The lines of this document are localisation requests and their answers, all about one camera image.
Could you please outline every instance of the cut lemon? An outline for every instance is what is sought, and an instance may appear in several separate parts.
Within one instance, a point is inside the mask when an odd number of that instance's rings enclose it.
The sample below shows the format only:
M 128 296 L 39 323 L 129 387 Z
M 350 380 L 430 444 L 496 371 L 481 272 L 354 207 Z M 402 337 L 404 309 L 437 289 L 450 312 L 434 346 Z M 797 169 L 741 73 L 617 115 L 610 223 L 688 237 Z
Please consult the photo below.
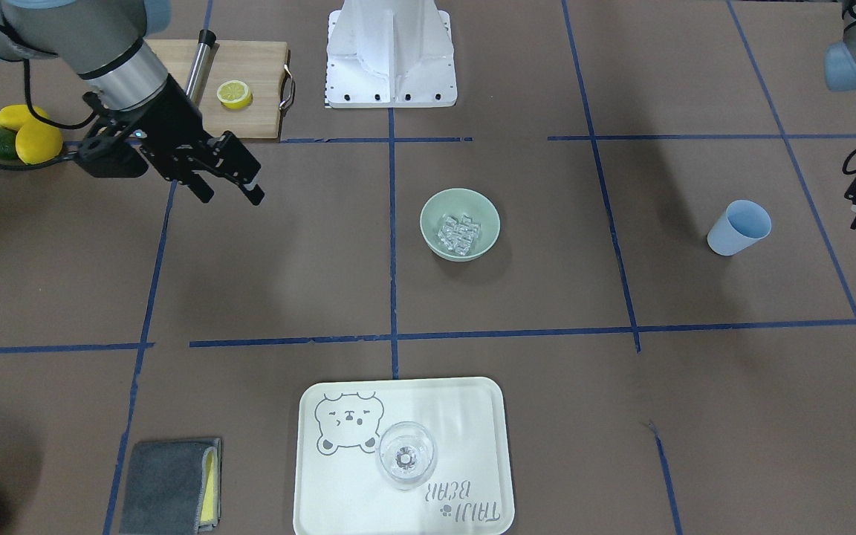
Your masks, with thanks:
M 231 80 L 220 84 L 217 89 L 217 98 L 220 103 L 230 109 L 240 109 L 253 102 L 253 94 L 249 85 L 240 80 Z

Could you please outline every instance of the white tray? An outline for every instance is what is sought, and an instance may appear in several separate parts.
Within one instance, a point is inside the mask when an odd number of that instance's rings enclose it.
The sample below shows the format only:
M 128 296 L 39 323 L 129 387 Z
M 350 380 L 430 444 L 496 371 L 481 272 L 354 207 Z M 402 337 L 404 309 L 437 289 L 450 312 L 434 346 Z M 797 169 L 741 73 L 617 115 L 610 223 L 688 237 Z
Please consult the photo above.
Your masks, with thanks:
M 378 436 L 402 421 L 427 427 L 438 455 L 430 480 L 408 491 L 390 485 L 376 453 Z M 513 522 L 504 397 L 493 380 L 318 383 L 299 402 L 297 440 L 298 535 L 497 535 Z

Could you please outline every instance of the cartoon bear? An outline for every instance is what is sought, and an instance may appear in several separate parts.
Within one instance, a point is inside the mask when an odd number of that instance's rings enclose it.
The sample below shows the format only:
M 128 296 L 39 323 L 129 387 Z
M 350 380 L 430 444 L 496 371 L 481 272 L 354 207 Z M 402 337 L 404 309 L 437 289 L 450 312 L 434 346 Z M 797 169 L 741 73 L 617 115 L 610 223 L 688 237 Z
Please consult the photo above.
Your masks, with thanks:
M 381 400 L 372 392 L 340 394 L 333 399 L 328 394 L 316 405 L 316 421 L 320 436 L 316 448 L 323 455 L 332 455 L 340 447 L 359 447 L 374 453 L 378 446 L 378 422 L 385 412 Z

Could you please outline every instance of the green bowl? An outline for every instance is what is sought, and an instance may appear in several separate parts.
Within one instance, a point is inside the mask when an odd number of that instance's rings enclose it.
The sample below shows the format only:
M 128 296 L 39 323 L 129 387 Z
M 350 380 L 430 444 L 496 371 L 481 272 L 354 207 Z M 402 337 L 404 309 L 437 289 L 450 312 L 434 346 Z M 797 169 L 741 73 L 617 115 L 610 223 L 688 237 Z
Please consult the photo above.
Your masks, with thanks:
M 438 239 L 441 218 L 449 215 L 461 219 L 463 214 L 471 216 L 473 222 L 480 224 L 478 240 L 466 256 L 450 253 Z M 472 189 L 453 187 L 444 192 L 435 193 L 421 209 L 421 236 L 435 254 L 452 262 L 466 262 L 485 254 L 500 235 L 500 216 L 497 209 L 484 195 Z

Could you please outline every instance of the lemon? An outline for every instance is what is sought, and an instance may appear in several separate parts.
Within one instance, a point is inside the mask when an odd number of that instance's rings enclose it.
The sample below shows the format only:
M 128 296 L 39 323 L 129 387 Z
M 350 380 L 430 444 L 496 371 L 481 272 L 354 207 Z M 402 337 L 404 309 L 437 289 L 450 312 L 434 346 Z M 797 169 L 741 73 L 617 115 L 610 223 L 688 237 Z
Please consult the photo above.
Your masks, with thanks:
M 253 94 L 249 85 L 240 80 L 231 80 L 220 84 L 217 88 L 217 98 L 228 109 L 240 109 L 253 102 Z
M 62 151 L 62 132 L 41 121 L 28 121 L 15 136 L 15 152 L 28 165 L 48 162 Z
M 35 112 L 45 119 L 51 119 L 51 117 L 48 117 L 48 113 L 45 113 L 44 109 L 41 109 L 38 106 L 35 106 Z M 0 126 L 2 126 L 3 129 L 9 129 L 10 131 L 17 132 L 22 126 L 32 119 L 33 116 L 31 116 L 31 113 L 28 113 L 28 106 L 24 104 L 13 104 L 0 109 Z

